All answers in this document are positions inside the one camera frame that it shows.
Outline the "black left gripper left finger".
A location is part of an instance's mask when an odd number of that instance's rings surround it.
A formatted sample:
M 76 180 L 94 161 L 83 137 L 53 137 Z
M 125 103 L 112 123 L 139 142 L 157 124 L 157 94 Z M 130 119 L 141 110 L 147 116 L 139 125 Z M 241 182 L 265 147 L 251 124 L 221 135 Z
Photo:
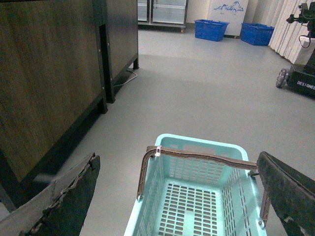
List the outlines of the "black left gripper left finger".
M 100 171 L 100 157 L 89 154 L 67 173 L 0 222 L 2 236 L 78 236 Z

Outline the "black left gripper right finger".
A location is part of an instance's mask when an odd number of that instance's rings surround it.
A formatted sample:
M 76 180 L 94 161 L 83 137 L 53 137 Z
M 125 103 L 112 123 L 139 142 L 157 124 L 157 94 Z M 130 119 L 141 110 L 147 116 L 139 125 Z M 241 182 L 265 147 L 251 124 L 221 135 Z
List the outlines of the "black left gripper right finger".
M 271 154 L 259 154 L 264 190 L 288 236 L 315 234 L 315 181 Z

